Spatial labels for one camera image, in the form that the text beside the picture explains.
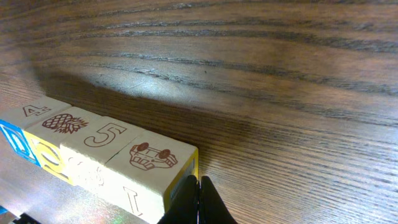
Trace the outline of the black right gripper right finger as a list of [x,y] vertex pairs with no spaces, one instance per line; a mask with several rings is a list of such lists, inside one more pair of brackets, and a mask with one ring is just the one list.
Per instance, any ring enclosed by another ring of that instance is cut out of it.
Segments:
[[201,178],[199,224],[237,224],[208,176]]

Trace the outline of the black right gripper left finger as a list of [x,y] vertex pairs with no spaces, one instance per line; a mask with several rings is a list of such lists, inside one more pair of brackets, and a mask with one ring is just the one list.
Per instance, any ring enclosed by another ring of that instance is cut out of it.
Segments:
[[178,194],[158,224],[197,224],[198,223],[199,183],[194,175],[183,182]]

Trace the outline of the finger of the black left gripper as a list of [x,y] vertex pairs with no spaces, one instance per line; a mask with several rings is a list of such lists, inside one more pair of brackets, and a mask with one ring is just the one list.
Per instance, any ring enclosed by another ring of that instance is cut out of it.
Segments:
[[41,224],[37,220],[30,217],[28,214],[23,213],[19,218],[15,218],[12,224]]

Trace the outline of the letter I wooden block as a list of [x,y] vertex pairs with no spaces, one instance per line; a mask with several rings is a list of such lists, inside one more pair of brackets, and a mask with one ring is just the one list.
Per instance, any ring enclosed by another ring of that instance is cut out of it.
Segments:
[[103,175],[106,200],[157,223],[184,179],[198,175],[198,148],[144,131],[105,164]]

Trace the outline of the yellow O wooden block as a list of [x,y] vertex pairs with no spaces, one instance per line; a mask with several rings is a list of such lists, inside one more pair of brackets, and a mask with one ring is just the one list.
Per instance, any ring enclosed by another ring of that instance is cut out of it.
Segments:
[[101,116],[78,107],[70,107],[27,128],[24,134],[41,168],[73,185],[66,153],[61,143],[81,134]]

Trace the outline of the elephant picture wooden block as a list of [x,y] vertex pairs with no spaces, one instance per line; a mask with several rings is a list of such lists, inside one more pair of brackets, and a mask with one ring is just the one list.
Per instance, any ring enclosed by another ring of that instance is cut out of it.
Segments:
[[74,185],[111,200],[115,195],[114,180],[105,164],[143,128],[103,116],[61,142],[60,152],[66,172]]

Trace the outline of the blue D wooden block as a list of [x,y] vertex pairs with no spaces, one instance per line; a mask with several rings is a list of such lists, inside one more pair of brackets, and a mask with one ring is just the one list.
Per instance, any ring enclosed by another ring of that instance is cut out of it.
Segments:
[[43,96],[1,113],[1,132],[18,156],[40,167],[24,131],[70,107],[68,103]]

